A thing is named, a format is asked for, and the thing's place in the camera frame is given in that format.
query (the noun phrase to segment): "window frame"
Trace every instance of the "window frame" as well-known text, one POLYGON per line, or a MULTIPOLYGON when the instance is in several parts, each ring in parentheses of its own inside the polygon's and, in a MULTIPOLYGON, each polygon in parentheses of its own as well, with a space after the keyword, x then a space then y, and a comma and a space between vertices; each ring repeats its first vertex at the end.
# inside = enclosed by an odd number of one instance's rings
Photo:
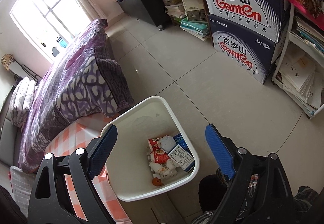
MULTIPOLYGON (((53 16, 59 21, 59 23, 66 29, 66 31, 72 36, 72 38, 75 38, 75 35, 72 34, 70 32, 70 30, 65 26, 65 24, 59 19, 59 17, 54 13, 53 9, 55 8, 56 5, 59 4, 60 1, 62 0, 58 0, 52 7, 50 7, 44 0, 42 0, 44 2, 44 4, 47 6, 48 8, 48 12, 46 14, 42 13, 42 11, 38 8, 38 6, 35 4, 35 2, 33 0, 31 0, 32 3, 34 4, 35 8, 40 12, 40 14, 44 17, 44 19, 48 22, 48 24, 60 35, 60 37, 67 43, 69 44, 69 42, 67 41, 67 39, 50 23, 50 21, 46 18, 46 16, 49 13, 52 13, 53 16)), ((19 30, 23 33, 23 35, 28 39, 28 41, 50 62, 53 63, 55 57, 50 53, 47 54, 43 48, 38 45, 33 38, 25 31, 25 29, 20 25, 19 21, 16 19, 15 15, 13 14, 13 10, 15 9, 17 3, 19 2, 19 0, 16 0, 16 2, 14 3, 13 7, 11 8, 9 15, 12 18, 12 20, 14 21, 14 23, 16 24, 16 26, 19 28, 19 30)))

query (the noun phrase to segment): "white trash can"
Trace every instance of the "white trash can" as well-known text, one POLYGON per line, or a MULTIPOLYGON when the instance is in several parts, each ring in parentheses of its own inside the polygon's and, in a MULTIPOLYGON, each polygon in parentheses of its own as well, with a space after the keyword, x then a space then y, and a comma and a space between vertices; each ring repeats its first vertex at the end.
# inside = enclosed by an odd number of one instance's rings
MULTIPOLYGON (((106 161, 106 170, 109 183, 120 200, 129 202, 162 194, 188 183, 196 176, 200 165, 198 154, 162 97, 145 99, 109 124, 117 127, 118 137, 106 161), (189 172, 177 167, 176 176, 163 180, 164 185, 156 187, 152 184, 153 173, 147 159, 147 140, 176 131, 181 133, 187 143, 195 159, 195 166, 189 172)), ((109 124, 101 135, 106 133, 109 124)))

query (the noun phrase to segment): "headboard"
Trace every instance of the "headboard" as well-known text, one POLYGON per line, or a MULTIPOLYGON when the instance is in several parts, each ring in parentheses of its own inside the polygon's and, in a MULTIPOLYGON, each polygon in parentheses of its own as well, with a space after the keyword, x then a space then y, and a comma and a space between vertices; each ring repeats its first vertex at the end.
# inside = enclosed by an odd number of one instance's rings
POLYGON ((21 130, 11 123, 10 114, 8 113, 10 99, 15 88, 15 86, 12 86, 0 111, 0 162, 9 167, 18 166, 21 142, 21 130))

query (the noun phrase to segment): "stack of papers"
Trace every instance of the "stack of papers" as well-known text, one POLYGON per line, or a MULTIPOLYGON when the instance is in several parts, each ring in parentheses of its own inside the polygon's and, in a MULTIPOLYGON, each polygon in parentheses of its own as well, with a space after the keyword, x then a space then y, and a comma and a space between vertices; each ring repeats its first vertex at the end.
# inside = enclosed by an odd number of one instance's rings
POLYGON ((176 18, 183 19, 186 17, 186 15, 184 14, 184 7, 182 2, 175 5, 166 6, 166 13, 176 18))
POLYGON ((306 44, 312 45, 324 54, 324 32, 302 16, 295 18, 297 23, 296 33, 305 40, 306 44))
POLYGON ((206 41, 209 37, 208 23, 206 21, 188 21, 187 18, 180 20, 180 28, 194 35, 195 37, 206 41))
POLYGON ((280 66, 282 88, 307 105, 318 109, 321 106, 322 74, 315 72, 315 63, 303 56, 292 63, 284 57, 280 66))

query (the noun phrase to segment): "patterned blanket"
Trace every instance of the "patterned blanket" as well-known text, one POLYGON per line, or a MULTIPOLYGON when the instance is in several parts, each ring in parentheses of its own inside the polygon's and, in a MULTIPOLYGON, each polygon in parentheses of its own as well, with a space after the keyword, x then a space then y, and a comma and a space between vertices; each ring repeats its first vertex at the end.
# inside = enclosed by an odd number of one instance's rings
POLYGON ((90 23, 40 81, 22 132, 23 171, 35 171, 48 144, 78 118, 95 113, 113 117, 134 104, 106 40, 106 26, 103 19, 90 23))

